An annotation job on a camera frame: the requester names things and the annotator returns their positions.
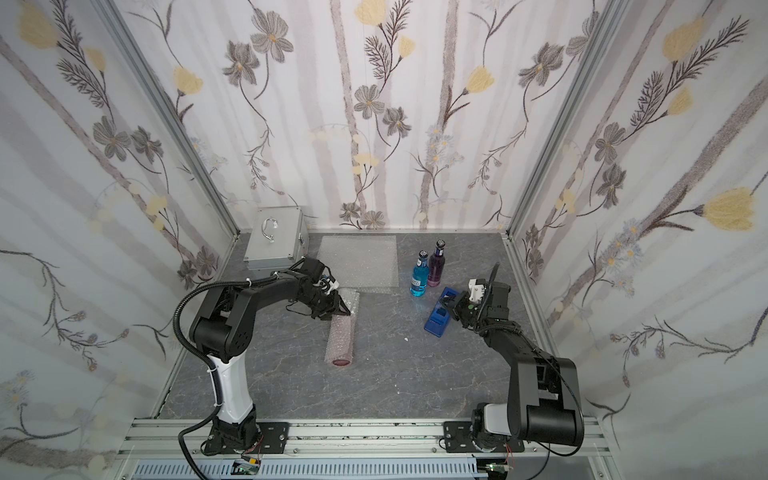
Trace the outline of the blue tape dispenser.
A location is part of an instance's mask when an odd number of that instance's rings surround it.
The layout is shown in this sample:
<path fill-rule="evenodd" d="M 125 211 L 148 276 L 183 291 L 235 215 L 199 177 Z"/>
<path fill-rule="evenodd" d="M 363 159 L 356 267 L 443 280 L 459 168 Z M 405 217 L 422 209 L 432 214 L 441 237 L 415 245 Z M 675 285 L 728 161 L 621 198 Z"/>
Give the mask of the blue tape dispenser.
<path fill-rule="evenodd" d="M 424 330 L 437 337 L 441 338 L 450 323 L 451 313 L 448 308 L 443 305 L 443 301 L 446 299 L 453 299 L 458 292 L 450 287 L 445 287 L 432 309 L 427 321 L 424 324 Z"/>

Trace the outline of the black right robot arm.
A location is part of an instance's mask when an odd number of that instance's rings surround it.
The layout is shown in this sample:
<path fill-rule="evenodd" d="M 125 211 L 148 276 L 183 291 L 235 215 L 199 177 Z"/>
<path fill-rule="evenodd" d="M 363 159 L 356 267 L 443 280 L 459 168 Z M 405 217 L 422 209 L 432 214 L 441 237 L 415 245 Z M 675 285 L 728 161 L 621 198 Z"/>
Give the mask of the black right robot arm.
<path fill-rule="evenodd" d="M 541 349 L 509 318 L 509 285 L 483 279 L 478 285 L 484 289 L 478 300 L 462 291 L 440 301 L 453 319 L 481 337 L 509 366 L 507 400 L 478 404 L 473 440 L 483 449 L 507 441 L 580 449 L 585 420 L 575 363 Z"/>

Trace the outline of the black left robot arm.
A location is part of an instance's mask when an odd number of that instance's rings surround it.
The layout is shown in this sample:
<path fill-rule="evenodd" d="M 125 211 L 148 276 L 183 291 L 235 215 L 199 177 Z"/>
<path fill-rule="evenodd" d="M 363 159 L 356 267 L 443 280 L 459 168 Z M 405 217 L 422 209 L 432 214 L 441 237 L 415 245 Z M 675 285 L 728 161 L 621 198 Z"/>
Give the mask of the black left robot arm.
<path fill-rule="evenodd" d="M 214 419 L 241 425 L 255 412 L 242 357 L 255 331 L 257 312 L 280 302 L 301 303 L 312 319 L 349 316 L 329 267 L 305 257 L 289 268 L 252 280 L 216 281 L 187 293 L 171 325 L 189 353 L 207 367 L 214 389 Z"/>

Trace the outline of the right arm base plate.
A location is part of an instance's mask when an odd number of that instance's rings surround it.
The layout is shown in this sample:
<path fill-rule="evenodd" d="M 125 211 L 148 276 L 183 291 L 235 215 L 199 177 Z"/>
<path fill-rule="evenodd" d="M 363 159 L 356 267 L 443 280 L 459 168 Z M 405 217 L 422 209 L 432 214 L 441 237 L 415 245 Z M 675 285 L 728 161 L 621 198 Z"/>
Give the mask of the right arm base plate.
<path fill-rule="evenodd" d="M 522 453 L 522 441 L 489 433 L 470 421 L 446 421 L 442 424 L 442 446 L 448 453 Z"/>

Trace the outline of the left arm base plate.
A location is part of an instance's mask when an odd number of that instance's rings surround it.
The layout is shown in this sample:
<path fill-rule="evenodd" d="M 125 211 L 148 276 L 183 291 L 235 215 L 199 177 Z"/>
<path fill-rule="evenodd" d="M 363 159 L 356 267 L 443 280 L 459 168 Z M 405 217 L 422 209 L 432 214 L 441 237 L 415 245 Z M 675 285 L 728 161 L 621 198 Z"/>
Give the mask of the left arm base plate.
<path fill-rule="evenodd" d="M 215 420 L 209 436 L 201 444 L 204 455 L 234 454 L 250 450 L 262 454 L 282 454 L 288 440 L 288 422 L 244 422 L 230 424 Z"/>

